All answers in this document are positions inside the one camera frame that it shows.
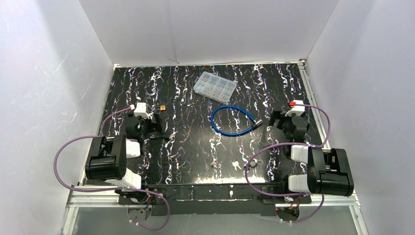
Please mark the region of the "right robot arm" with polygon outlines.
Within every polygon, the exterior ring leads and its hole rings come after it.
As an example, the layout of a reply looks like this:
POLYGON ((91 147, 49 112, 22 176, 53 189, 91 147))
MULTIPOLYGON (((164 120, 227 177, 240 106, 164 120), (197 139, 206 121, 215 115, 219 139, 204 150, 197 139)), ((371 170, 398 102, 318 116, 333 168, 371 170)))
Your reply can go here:
MULTIPOLYGON (((289 143, 305 142, 309 122, 305 114, 289 114, 286 111, 273 111, 269 126, 278 121, 289 143)), ((289 192, 351 196, 354 181, 347 153, 339 148, 311 147, 309 145, 285 145, 281 147, 283 155, 294 162, 305 164, 306 173, 285 177, 285 187, 289 192)))

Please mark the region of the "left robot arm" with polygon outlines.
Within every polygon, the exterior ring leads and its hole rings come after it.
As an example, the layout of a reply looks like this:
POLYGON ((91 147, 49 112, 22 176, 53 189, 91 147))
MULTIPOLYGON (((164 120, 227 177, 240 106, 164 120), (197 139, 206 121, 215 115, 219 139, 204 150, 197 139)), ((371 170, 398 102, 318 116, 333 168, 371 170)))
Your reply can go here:
POLYGON ((85 164, 87 179, 103 181, 122 189, 115 193, 143 204, 150 194, 137 192, 131 188, 141 188, 143 180, 140 175, 127 168, 127 160, 144 154, 144 142, 150 139, 163 139, 160 115, 154 114, 149 119, 128 114, 124 119, 125 134, 121 137, 94 137, 85 164))

